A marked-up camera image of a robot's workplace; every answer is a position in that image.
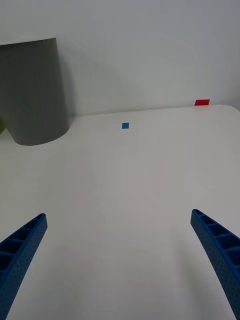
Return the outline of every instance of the white surface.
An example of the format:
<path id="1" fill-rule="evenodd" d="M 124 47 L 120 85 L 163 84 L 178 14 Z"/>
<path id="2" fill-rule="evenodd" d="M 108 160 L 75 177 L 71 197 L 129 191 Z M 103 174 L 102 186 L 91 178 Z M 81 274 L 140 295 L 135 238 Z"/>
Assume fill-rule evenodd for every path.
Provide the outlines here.
<path id="1" fill-rule="evenodd" d="M 57 36 L 71 114 L 239 105 L 239 0 L 1 0 L 0 40 Z"/>
<path id="2" fill-rule="evenodd" d="M 223 105 L 80 117 L 33 147 L 4 132 L 0 240 L 48 221 L 7 320 L 234 320 L 190 218 L 240 235 L 239 141 Z"/>

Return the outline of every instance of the blue plastic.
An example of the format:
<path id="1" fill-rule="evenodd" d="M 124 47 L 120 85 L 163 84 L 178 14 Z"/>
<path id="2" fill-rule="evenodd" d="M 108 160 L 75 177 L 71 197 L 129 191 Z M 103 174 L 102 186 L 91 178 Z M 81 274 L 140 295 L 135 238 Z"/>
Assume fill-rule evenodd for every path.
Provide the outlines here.
<path id="1" fill-rule="evenodd" d="M 129 129 L 129 122 L 124 122 L 121 126 L 122 129 Z"/>
<path id="2" fill-rule="evenodd" d="M 0 320 L 5 320 L 47 230 L 44 213 L 0 243 Z"/>
<path id="3" fill-rule="evenodd" d="M 194 209 L 191 225 L 216 272 L 237 320 L 240 320 L 240 239 Z"/>

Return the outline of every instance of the gray cylinder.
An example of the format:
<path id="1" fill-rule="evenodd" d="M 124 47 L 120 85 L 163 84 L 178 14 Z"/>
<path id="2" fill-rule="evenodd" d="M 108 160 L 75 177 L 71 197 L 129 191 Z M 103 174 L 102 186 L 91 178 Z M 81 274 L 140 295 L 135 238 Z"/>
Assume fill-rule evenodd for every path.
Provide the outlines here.
<path id="1" fill-rule="evenodd" d="M 68 131 L 56 38 L 0 45 L 0 119 L 25 146 Z"/>

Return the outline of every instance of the white table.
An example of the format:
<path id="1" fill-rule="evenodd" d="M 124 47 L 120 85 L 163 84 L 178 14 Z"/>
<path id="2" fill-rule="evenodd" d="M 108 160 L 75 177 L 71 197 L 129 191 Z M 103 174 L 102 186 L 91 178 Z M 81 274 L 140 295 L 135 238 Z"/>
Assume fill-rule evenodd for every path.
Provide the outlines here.
<path id="1" fill-rule="evenodd" d="M 32 147 L 5 131 L 0 204 L 0 240 L 48 221 L 8 320 L 235 319 L 190 225 L 198 208 L 240 236 L 231 106 L 79 117 Z"/>

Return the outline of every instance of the blue square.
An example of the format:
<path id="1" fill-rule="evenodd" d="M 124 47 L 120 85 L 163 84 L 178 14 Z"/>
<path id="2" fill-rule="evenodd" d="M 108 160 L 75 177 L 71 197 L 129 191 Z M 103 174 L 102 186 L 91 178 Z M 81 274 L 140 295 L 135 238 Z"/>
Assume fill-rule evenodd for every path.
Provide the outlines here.
<path id="1" fill-rule="evenodd" d="M 129 122 L 124 122 L 121 126 L 122 129 L 129 129 Z"/>

